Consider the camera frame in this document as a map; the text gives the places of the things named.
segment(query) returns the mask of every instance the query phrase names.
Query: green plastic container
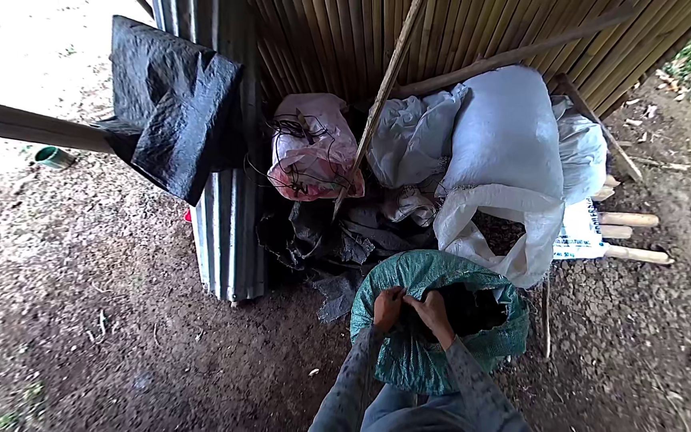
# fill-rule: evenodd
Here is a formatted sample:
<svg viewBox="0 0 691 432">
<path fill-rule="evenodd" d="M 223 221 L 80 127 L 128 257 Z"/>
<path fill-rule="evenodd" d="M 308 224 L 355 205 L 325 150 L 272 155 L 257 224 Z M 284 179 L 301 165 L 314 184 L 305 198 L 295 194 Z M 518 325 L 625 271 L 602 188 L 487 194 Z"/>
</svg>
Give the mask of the green plastic container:
<svg viewBox="0 0 691 432">
<path fill-rule="evenodd" d="M 76 156 L 60 148 L 49 145 L 36 152 L 34 160 L 50 168 L 62 170 L 70 167 L 73 162 L 76 162 Z"/>
</svg>

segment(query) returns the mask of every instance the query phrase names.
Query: black tarp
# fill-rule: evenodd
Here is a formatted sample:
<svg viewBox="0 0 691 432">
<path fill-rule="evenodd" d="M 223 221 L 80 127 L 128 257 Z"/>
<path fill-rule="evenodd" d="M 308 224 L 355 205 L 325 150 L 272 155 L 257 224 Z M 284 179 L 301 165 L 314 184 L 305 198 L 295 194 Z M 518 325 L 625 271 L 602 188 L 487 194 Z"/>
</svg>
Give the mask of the black tarp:
<svg viewBox="0 0 691 432">
<path fill-rule="evenodd" d="M 242 65 L 146 24 L 114 16 L 110 60 L 117 156 L 196 205 L 210 172 L 243 166 Z"/>
</svg>

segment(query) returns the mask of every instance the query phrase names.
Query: person's hand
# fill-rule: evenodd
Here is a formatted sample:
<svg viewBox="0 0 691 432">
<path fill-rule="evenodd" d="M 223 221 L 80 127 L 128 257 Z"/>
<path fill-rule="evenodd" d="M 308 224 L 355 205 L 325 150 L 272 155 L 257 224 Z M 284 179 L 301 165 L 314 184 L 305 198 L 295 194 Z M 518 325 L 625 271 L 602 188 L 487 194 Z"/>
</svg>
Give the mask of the person's hand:
<svg viewBox="0 0 691 432">
<path fill-rule="evenodd" d="M 417 310 L 420 319 L 431 329 L 434 336 L 439 340 L 439 344 L 444 350 L 455 341 L 455 331 L 447 319 L 447 310 L 444 307 L 444 298 L 438 291 L 432 290 L 425 297 L 425 302 L 417 301 L 412 296 L 406 295 L 404 302 Z"/>
<path fill-rule="evenodd" d="M 402 287 L 394 287 L 384 290 L 375 299 L 374 323 L 380 330 L 388 333 L 398 319 L 401 310 L 401 297 L 407 292 Z"/>
</svg>

